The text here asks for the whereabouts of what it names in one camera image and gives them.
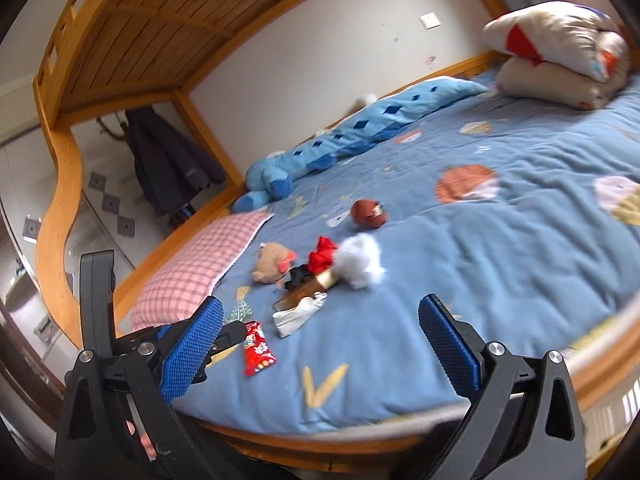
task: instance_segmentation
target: yellow arrow pattern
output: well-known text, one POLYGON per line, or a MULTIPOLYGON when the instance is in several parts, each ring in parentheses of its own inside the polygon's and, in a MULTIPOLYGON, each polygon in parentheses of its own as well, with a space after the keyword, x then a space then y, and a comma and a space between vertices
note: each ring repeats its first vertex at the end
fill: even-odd
POLYGON ((232 346, 231 348, 227 348, 226 350, 223 350, 219 354, 214 355, 211 358, 211 362, 207 365, 207 367, 213 366, 217 362, 222 361, 222 359, 224 359, 225 357, 228 357, 229 355, 231 355, 231 353, 234 352, 236 350, 236 348, 238 348, 239 346, 240 346, 239 344, 236 345, 236 346, 232 346))
POLYGON ((348 364, 338 366, 316 390, 311 368, 305 366, 302 370, 302 387, 305 391, 305 403, 307 407, 320 408, 334 392, 338 384, 340 384, 348 369, 348 364))

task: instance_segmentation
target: pillow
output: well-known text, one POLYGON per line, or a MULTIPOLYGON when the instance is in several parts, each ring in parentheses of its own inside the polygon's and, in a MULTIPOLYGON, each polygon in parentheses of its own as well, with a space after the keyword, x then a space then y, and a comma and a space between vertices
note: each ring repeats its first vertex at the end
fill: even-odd
POLYGON ((264 211, 214 220, 146 282, 131 311, 135 332, 188 318, 273 216, 264 211))
POLYGON ((256 160, 245 176, 249 192, 236 201, 233 211, 251 211, 282 200, 293 192, 293 182, 306 174, 328 170, 341 157, 359 155, 395 137, 402 126, 487 90, 475 81, 437 76, 378 99, 327 133, 279 155, 256 160))
POLYGON ((512 57, 498 72, 496 87, 514 97, 546 99, 581 110, 597 110, 624 88, 628 70, 629 60, 624 57, 611 78, 601 83, 555 63, 512 57))
POLYGON ((628 53, 619 31, 599 10, 569 2, 546 2, 488 23, 481 38, 499 52, 551 61, 605 82, 617 60, 628 53))

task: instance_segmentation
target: pink plaid pillow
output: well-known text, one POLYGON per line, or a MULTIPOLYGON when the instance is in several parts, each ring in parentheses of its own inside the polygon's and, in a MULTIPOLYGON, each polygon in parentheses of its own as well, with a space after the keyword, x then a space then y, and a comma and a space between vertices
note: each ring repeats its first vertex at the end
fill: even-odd
POLYGON ((194 235, 146 282, 131 311, 133 330, 193 314, 271 216, 264 211, 230 215, 194 235))

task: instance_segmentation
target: wooden bed frame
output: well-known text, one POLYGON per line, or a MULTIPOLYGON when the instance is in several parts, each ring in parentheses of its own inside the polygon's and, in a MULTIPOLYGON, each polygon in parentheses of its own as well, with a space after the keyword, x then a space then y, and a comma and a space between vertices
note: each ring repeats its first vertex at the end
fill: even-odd
MULTIPOLYGON (((243 177, 189 98, 189 92, 236 48, 305 0, 69 0, 47 46, 33 88, 42 131, 58 172, 36 247, 42 297, 64 333, 82 348, 79 306, 66 281, 64 249, 82 191, 82 158, 70 126, 117 110, 172 102, 196 140, 222 166, 225 190, 160 244, 114 294, 116 325, 148 278, 187 240, 244 192, 243 177)), ((493 17, 502 0, 481 0, 493 17)), ((436 75, 471 77, 499 59, 495 52, 436 75)), ((640 60, 634 51, 634 60, 640 60)), ((605 356, 574 377, 582 409, 640 363, 640 322, 605 356)), ((241 452, 289 466, 363 471, 388 465, 419 437, 318 442, 204 426, 241 452)))

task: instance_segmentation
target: orange circle pattern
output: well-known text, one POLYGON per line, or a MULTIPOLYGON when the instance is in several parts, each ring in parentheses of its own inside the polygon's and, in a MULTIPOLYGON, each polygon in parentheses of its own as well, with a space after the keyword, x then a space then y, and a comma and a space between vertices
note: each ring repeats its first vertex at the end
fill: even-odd
POLYGON ((443 204, 458 202, 476 186, 494 176, 495 173, 492 170, 479 164, 451 168, 445 171, 436 183, 436 198, 443 204))

